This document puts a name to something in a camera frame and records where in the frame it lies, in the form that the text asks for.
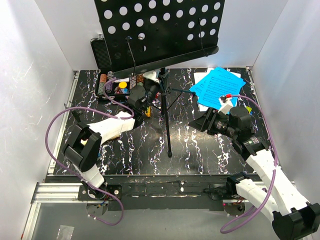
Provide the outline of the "black microphone stand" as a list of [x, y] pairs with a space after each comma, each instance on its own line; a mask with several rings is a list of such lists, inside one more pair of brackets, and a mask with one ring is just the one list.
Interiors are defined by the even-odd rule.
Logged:
[[81, 110], [72, 110], [71, 114], [73, 118], [75, 119], [76, 124], [83, 124], [83, 121], [81, 119], [82, 111]]

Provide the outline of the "black music stand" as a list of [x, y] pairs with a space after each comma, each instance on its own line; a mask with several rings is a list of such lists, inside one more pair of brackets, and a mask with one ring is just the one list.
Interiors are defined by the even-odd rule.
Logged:
[[216, 54], [223, 0], [97, 0], [111, 71], [122, 79]]

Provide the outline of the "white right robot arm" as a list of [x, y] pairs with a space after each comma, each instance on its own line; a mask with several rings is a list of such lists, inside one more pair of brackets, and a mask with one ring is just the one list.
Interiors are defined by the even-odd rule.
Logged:
[[227, 178], [227, 195], [232, 199], [248, 200], [271, 222], [279, 239], [299, 240], [318, 230], [320, 205], [310, 203], [275, 163], [275, 154], [254, 133], [252, 116], [244, 106], [209, 108], [189, 126], [209, 135], [221, 134], [231, 139], [233, 148], [268, 189], [262, 190], [247, 174], [237, 173]]

